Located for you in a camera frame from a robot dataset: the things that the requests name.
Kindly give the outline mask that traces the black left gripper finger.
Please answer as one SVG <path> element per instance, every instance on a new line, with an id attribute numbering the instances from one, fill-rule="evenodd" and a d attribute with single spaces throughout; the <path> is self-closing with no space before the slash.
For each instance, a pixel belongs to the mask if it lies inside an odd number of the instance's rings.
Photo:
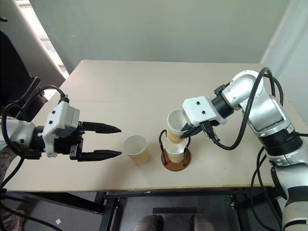
<path id="1" fill-rule="evenodd" d="M 122 152 L 113 150 L 94 150 L 93 152 L 81 152 L 77 155 L 79 162 L 102 161 L 121 155 Z"/>
<path id="2" fill-rule="evenodd" d="M 82 127 L 84 131 L 93 131 L 100 134 L 112 134 L 121 132 L 119 128 L 104 123 L 82 122 Z"/>

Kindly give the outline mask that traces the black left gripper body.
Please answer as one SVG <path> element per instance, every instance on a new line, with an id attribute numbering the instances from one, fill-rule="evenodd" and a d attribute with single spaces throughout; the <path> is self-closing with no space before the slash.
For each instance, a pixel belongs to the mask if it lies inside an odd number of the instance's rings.
<path id="1" fill-rule="evenodd" d="M 58 154 L 69 155 L 71 160 L 78 160 L 82 153 L 83 134 L 82 122 L 79 121 L 77 128 L 67 137 L 54 140 L 54 150 Z"/>

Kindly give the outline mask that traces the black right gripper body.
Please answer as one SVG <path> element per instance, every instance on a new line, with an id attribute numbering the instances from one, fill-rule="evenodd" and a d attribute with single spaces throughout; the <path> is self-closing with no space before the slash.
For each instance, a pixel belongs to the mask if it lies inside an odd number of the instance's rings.
<path id="1" fill-rule="evenodd" d="M 190 128 L 189 132 L 200 132 L 200 131 L 213 132 L 214 127 L 217 127 L 218 125 L 220 125 L 220 123 L 216 120 L 204 121 L 201 122 L 198 126 Z"/>

